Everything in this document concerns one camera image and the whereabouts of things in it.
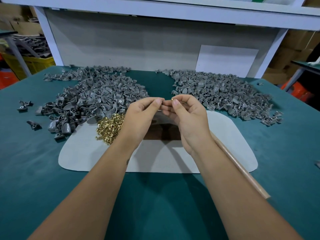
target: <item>cardboard sheet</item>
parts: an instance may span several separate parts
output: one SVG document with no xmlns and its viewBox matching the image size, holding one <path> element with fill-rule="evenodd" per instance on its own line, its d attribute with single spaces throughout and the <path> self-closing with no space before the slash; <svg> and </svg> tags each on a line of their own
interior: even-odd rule
<svg viewBox="0 0 320 240">
<path fill-rule="evenodd" d="M 246 77 L 257 49 L 201 45 L 195 70 Z"/>
<path fill-rule="evenodd" d="M 153 124 L 173 124 L 162 113 L 155 116 Z M 210 130 L 222 141 L 244 168 L 251 172 L 258 162 L 248 143 L 227 116 L 207 111 Z M 79 125 L 63 146 L 58 163 L 61 167 L 75 171 L 90 171 L 108 145 L 96 140 L 97 125 Z M 192 157 L 184 150 L 180 140 L 162 141 L 144 139 L 134 151 L 127 172 L 152 173 L 199 173 Z"/>
</svg>

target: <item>white board with rounded corners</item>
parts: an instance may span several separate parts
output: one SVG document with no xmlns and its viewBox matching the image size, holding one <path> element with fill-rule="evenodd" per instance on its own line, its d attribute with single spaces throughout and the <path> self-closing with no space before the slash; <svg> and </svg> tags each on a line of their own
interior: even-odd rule
<svg viewBox="0 0 320 240">
<path fill-rule="evenodd" d="M 207 115 L 210 130 L 242 166 L 248 172 L 257 169 L 257 159 L 233 121 L 214 111 L 207 111 Z M 174 124 L 161 112 L 157 112 L 154 118 L 158 124 Z M 96 128 L 96 124 L 88 123 L 77 127 L 60 151 L 58 163 L 61 167 L 74 171 L 90 171 L 93 168 L 109 146 L 95 139 Z M 199 170 L 181 141 L 143 140 L 132 154 L 127 172 L 199 173 Z"/>
</svg>

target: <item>wooden stick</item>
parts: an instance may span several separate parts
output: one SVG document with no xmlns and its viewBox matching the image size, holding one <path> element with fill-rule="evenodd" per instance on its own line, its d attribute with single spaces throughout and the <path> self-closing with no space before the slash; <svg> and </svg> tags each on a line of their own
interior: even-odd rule
<svg viewBox="0 0 320 240">
<path fill-rule="evenodd" d="M 270 195 L 264 188 L 251 176 L 250 173 L 241 165 L 241 163 L 232 155 L 232 153 L 226 148 L 226 146 L 216 137 L 211 131 L 211 136 L 214 139 L 218 147 L 226 154 L 226 156 L 233 162 L 242 175 L 249 181 L 249 183 L 261 194 L 265 199 L 270 198 Z"/>
</svg>

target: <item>yellow plastic crate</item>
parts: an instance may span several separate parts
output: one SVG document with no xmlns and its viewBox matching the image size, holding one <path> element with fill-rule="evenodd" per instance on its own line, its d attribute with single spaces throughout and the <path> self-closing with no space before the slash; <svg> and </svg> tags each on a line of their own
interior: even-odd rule
<svg viewBox="0 0 320 240">
<path fill-rule="evenodd" d="M 6 63 L 9 65 L 11 70 L 16 74 L 18 79 L 22 80 L 27 77 L 15 56 L 6 53 L 1 53 L 1 55 L 3 59 L 6 61 Z M 36 74 L 50 66 L 56 65 L 53 57 L 43 59 L 23 56 L 23 59 L 26 62 L 26 65 L 28 66 L 31 74 Z"/>
</svg>

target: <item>person's left hand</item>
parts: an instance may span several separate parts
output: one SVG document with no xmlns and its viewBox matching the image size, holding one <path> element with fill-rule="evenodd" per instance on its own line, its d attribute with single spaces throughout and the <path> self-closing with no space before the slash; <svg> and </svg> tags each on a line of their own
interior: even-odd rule
<svg viewBox="0 0 320 240">
<path fill-rule="evenodd" d="M 136 149 L 146 135 L 162 101 L 164 98 L 161 97 L 146 97 L 130 104 L 117 138 L 128 140 Z"/>
</svg>

